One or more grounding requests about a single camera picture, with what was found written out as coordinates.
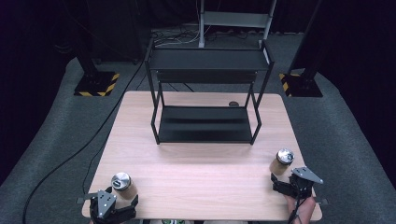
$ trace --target yellow black hazard tape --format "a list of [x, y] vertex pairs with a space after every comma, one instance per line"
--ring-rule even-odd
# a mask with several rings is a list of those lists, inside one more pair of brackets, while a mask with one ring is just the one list
[[[290, 74], [290, 75], [294, 76], [294, 77], [299, 77], [300, 76], [298, 74]], [[290, 84], [285, 79], [286, 75], [279, 74], [279, 77], [280, 77], [280, 81], [282, 82], [283, 91], [286, 93], [287, 96], [291, 97], [292, 95], [291, 95], [291, 92], [290, 92]]]
[[75, 91], [75, 95], [77, 96], [108, 96], [114, 90], [116, 86], [117, 79], [120, 77], [120, 74], [114, 74], [111, 81], [108, 85], [101, 88], [101, 90], [84, 90], [84, 91]]

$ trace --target wooden table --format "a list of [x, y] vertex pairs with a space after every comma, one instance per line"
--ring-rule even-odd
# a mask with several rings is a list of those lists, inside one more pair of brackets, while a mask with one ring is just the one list
[[[172, 105], [243, 105], [245, 93], [165, 92]], [[136, 218], [185, 220], [287, 220], [286, 201], [272, 190], [270, 163], [281, 148], [295, 154], [278, 179], [288, 182], [290, 169], [304, 166], [282, 99], [264, 94], [262, 128], [255, 144], [161, 143], [150, 127], [152, 99], [148, 91], [126, 92], [90, 192], [106, 189], [118, 172], [129, 174], [137, 187]], [[255, 127], [253, 116], [250, 125]], [[129, 204], [121, 197], [117, 207]], [[90, 202], [82, 214], [89, 216]], [[321, 219], [316, 206], [312, 220]]]

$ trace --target lower shelf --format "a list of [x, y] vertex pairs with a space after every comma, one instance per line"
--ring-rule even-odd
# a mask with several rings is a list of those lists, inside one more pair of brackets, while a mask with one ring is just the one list
[[244, 107], [165, 106], [160, 142], [250, 143]]

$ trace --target gray carpet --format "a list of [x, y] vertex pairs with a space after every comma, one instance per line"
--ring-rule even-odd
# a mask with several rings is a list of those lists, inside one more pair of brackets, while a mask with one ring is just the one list
[[[259, 38], [260, 35], [250, 35], [247, 39], [218, 36], [214, 41], [207, 41], [206, 46], [257, 48]], [[330, 203], [322, 206], [323, 219], [319, 223], [396, 223], [395, 189], [334, 85], [317, 74], [322, 98], [285, 96], [278, 74], [288, 71], [301, 40], [301, 35], [269, 36], [276, 65], [265, 92], [282, 96], [305, 163], [325, 182], [315, 185], [317, 195]], [[75, 201], [91, 184], [116, 116], [117, 108], [111, 113], [112, 109], [125, 89], [149, 89], [145, 70], [137, 71], [138, 65], [103, 63], [97, 67], [100, 71], [120, 73], [115, 90], [107, 97], [74, 96], [74, 88], [83, 73], [76, 59], [69, 63], [46, 121], [0, 187], [1, 223], [21, 223], [23, 207], [38, 182], [82, 148], [38, 188], [29, 203], [26, 222], [88, 223], [81, 214], [82, 204]], [[189, 91], [183, 85], [165, 88], [166, 91]], [[191, 88], [210, 91], [210, 86], [191, 85]], [[239, 89], [222, 86], [220, 91]]]

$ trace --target can lid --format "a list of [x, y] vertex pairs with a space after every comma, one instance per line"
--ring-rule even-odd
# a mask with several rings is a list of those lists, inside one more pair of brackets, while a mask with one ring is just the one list
[[111, 186], [116, 191], [128, 189], [131, 185], [131, 177], [126, 173], [117, 173], [111, 178]]
[[290, 165], [294, 160], [294, 153], [288, 148], [282, 148], [277, 152], [276, 157], [280, 163]]

